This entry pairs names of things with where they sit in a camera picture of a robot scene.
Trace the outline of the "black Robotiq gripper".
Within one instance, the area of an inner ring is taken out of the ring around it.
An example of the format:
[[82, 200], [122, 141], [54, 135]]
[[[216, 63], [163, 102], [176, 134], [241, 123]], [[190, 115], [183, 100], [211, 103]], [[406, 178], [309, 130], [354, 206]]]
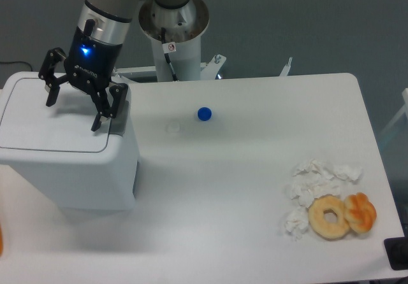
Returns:
[[[58, 98], [61, 84], [67, 81], [75, 88], [89, 93], [96, 106], [97, 114], [91, 131], [97, 131], [103, 118], [116, 118], [122, 113], [128, 93], [125, 83], [110, 83], [113, 67], [122, 49], [122, 45], [110, 45], [87, 37], [79, 28], [76, 29], [68, 57], [62, 48], [49, 50], [38, 73], [38, 78], [45, 81], [48, 92], [46, 106], [53, 106]], [[55, 67], [64, 62], [65, 76], [56, 77]], [[112, 104], [106, 93], [108, 89]]]

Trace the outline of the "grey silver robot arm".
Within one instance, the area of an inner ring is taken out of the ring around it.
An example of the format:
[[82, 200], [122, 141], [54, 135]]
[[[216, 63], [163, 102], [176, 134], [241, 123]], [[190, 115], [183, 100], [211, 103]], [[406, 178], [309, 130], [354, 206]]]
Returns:
[[115, 118], [126, 100], [128, 86], [112, 81], [112, 72], [130, 28], [139, 0], [85, 0], [68, 53], [47, 52], [38, 77], [45, 81], [46, 105], [53, 106], [60, 86], [91, 97], [96, 107], [92, 131]]

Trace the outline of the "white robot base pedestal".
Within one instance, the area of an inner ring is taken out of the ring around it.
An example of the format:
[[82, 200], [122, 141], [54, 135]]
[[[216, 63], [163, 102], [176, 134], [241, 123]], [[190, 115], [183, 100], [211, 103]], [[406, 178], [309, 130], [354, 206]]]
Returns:
[[202, 0], [146, 0], [138, 18], [151, 42], [158, 82], [201, 78], [201, 36], [209, 23]]

